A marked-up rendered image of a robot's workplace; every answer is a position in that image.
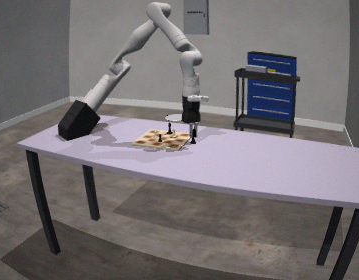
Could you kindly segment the brown and cream chessboard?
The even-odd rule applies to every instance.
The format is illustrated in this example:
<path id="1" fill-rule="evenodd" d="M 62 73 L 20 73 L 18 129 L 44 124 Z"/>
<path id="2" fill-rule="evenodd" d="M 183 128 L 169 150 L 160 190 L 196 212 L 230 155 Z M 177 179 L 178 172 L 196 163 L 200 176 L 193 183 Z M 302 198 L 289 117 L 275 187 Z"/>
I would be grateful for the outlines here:
<path id="1" fill-rule="evenodd" d="M 157 132 L 157 138 L 154 138 L 154 131 Z M 131 145 L 176 150 L 179 151 L 190 139 L 189 133 L 175 132 L 177 137 L 167 134 L 168 131 L 150 129 L 144 135 L 135 140 Z M 161 134 L 162 142 L 158 142 L 159 134 Z"/>

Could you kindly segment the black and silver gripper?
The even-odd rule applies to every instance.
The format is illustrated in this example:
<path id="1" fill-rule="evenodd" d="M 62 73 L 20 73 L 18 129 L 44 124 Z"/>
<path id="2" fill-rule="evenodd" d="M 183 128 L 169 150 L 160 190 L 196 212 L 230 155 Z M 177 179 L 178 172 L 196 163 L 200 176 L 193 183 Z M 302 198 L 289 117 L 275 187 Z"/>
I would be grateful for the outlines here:
<path id="1" fill-rule="evenodd" d="M 199 93 L 199 95 L 196 95 Z M 200 122 L 200 102 L 189 101 L 208 101 L 208 96 L 200 95 L 200 87 L 183 85 L 183 113 L 182 121 L 189 124 L 189 137 L 193 138 L 193 123 L 194 123 L 194 137 L 197 138 L 197 125 Z"/>

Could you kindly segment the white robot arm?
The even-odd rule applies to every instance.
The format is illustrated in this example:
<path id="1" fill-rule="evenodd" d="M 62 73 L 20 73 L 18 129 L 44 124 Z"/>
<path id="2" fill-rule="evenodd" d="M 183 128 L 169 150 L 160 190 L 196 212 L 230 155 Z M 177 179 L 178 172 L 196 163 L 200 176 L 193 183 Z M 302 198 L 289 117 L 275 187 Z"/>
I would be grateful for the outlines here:
<path id="1" fill-rule="evenodd" d="M 131 65 L 121 57 L 140 50 L 158 27 L 168 37 L 174 48 L 177 51 L 183 52 L 180 56 L 183 85 L 199 85 L 199 73 L 194 71 L 193 66 L 198 66 L 202 63 L 202 55 L 199 50 L 187 40 L 182 31 L 167 19 L 171 13 L 171 6 L 166 3 L 153 2 L 147 6 L 146 13 L 150 19 L 131 34 L 109 66 L 109 70 L 113 72 L 115 76 L 104 75 L 93 90 L 91 89 L 82 100 L 82 102 L 87 103 L 94 112 L 98 110 L 121 78 L 124 77 L 131 68 Z"/>

